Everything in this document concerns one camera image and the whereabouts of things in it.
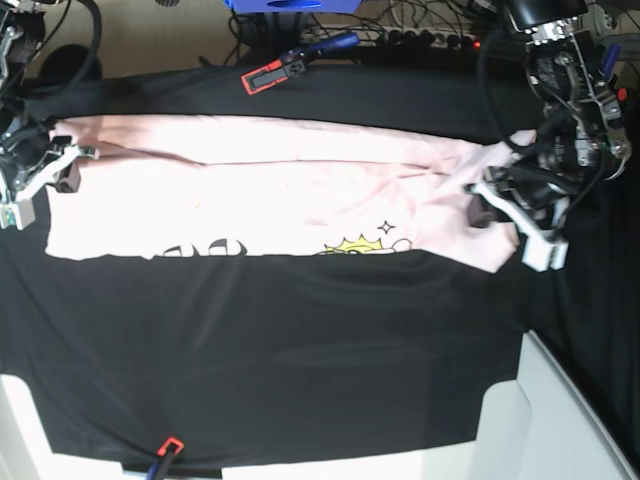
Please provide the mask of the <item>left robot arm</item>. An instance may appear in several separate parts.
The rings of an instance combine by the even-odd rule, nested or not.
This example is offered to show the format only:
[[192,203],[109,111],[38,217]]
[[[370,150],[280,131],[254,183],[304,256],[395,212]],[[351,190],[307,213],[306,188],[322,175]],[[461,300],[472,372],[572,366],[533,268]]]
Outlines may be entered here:
[[[513,223],[526,238],[523,263],[538,272],[563,268],[569,213],[598,182],[619,177],[632,155],[611,83],[620,49],[597,47],[580,24],[587,11],[583,1],[504,1],[477,59],[483,106],[512,156],[466,186],[474,198],[468,221],[479,228]],[[490,50],[512,34],[525,40],[527,81],[544,104],[544,120],[527,145],[505,131],[489,87]]]

